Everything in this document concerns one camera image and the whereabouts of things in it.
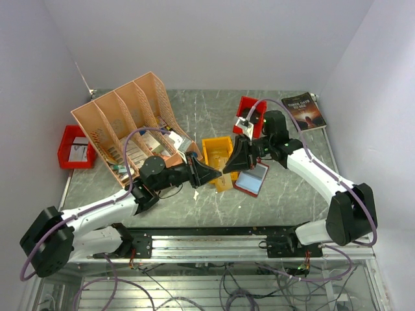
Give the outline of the red card holder wallet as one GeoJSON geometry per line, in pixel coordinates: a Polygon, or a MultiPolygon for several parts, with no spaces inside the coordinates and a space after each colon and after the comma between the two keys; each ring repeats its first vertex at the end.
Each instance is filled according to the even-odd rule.
{"type": "Polygon", "coordinates": [[[241,192],[257,197],[267,176],[268,170],[268,165],[259,162],[254,168],[242,171],[233,187],[241,192]]]}

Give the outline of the yellow plastic bin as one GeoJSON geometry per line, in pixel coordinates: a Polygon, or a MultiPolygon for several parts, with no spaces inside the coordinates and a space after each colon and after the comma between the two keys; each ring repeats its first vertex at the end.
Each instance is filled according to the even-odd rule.
{"type": "MultiPolygon", "coordinates": [[[[206,165],[222,172],[226,162],[233,152],[233,145],[230,136],[215,137],[202,140],[204,159],[206,165]]],[[[239,177],[238,172],[232,172],[231,180],[234,183],[239,177]]]]}

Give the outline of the black credit card stack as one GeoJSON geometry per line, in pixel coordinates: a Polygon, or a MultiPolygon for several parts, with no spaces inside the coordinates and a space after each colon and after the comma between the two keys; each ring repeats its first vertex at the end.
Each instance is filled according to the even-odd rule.
{"type": "Polygon", "coordinates": [[[249,120],[249,122],[252,124],[257,124],[261,119],[261,113],[258,110],[254,110],[250,118],[248,118],[249,112],[250,108],[243,109],[241,112],[241,117],[243,117],[246,120],[249,120]]]}

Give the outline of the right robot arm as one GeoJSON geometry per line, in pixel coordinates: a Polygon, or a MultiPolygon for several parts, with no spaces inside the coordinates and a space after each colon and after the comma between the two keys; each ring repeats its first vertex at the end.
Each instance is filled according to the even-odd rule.
{"type": "Polygon", "coordinates": [[[285,116],[278,110],[265,113],[262,137],[253,137],[253,124],[244,117],[235,123],[241,129],[223,172],[253,169],[261,157],[269,155],[284,168],[310,184],[329,205],[326,219],[306,222],[293,229],[286,240],[287,251],[297,257],[310,244],[334,242],[339,246],[360,245],[361,238],[377,229],[372,188],[344,179],[318,160],[300,140],[289,136],[285,116]]]}

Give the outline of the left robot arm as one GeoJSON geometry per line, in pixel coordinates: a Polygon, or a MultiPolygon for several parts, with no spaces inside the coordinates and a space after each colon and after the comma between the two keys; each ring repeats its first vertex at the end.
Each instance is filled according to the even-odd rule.
{"type": "Polygon", "coordinates": [[[145,160],[138,177],[131,179],[125,189],[105,199],[64,211],[54,206],[45,208],[19,242],[27,256],[19,275],[21,281],[56,273],[75,253],[85,250],[75,245],[81,238],[149,210],[159,201],[161,191],[184,183],[196,189],[221,175],[191,152],[185,154],[183,163],[171,167],[154,155],[145,160]]]}

